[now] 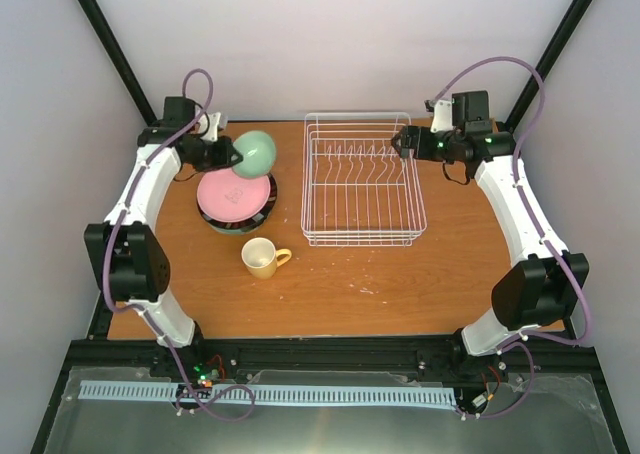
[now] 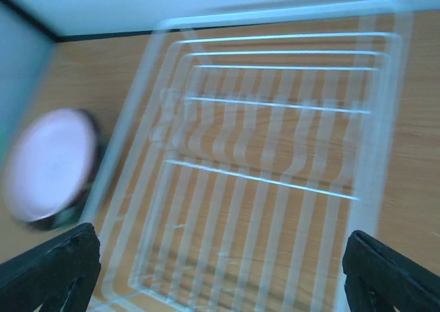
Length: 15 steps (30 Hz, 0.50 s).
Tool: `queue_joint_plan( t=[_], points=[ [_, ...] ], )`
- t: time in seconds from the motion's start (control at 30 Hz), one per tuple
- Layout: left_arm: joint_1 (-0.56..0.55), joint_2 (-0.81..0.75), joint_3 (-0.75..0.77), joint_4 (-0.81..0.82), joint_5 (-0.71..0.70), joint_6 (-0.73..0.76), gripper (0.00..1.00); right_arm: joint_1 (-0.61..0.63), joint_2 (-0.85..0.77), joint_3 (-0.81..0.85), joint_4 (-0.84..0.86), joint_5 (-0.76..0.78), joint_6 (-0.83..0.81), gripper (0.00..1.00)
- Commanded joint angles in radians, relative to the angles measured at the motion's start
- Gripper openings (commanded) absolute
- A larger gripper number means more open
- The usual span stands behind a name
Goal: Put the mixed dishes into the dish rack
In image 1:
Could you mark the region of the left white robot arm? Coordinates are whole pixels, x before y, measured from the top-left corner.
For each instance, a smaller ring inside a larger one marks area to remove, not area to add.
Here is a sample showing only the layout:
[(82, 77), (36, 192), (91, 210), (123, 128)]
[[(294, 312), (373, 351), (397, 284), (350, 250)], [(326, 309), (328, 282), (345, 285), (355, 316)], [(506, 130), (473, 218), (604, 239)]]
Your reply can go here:
[(155, 227), (174, 177), (184, 165), (198, 173), (232, 167), (241, 154), (222, 135), (225, 117), (185, 97), (168, 97), (162, 119), (137, 138), (133, 170), (114, 208), (84, 231), (96, 282), (114, 313), (141, 317), (157, 342), (175, 349), (172, 362), (186, 376), (201, 374), (208, 352), (193, 342), (196, 322), (169, 287), (171, 266)]

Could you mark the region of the teal ceramic bowl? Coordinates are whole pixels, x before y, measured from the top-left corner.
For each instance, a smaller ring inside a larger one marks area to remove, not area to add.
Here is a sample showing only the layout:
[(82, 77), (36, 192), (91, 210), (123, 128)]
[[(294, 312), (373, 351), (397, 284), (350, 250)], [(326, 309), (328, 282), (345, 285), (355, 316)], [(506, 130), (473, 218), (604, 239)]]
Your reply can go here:
[(276, 161), (275, 142), (264, 131), (245, 132), (233, 142), (233, 147), (242, 155), (243, 160), (232, 170), (236, 175), (245, 179), (267, 175)]

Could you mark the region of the yellow mug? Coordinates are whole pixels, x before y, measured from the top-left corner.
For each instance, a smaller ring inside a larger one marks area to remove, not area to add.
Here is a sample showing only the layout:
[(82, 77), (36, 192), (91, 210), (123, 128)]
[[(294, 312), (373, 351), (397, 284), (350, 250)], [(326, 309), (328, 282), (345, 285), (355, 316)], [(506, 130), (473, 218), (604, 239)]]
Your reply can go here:
[(290, 249), (278, 249), (266, 238), (256, 237), (247, 241), (241, 250), (241, 259), (247, 270), (256, 278), (272, 278), (277, 269), (290, 261)]

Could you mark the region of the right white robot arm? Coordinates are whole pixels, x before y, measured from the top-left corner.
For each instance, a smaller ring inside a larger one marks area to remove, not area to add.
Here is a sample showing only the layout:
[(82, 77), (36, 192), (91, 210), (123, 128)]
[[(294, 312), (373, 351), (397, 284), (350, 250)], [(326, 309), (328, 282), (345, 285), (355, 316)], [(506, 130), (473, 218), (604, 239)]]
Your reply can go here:
[(403, 159), (447, 167), (459, 162), (465, 180), (487, 200), (505, 238), (511, 268), (491, 292), (491, 307), (459, 332), (464, 355), (498, 353), (531, 336), (551, 339), (545, 327), (571, 317), (589, 273), (585, 255), (571, 252), (551, 227), (525, 174), (517, 143), (496, 131), (485, 91), (429, 101), (430, 126), (408, 125), (391, 139)]

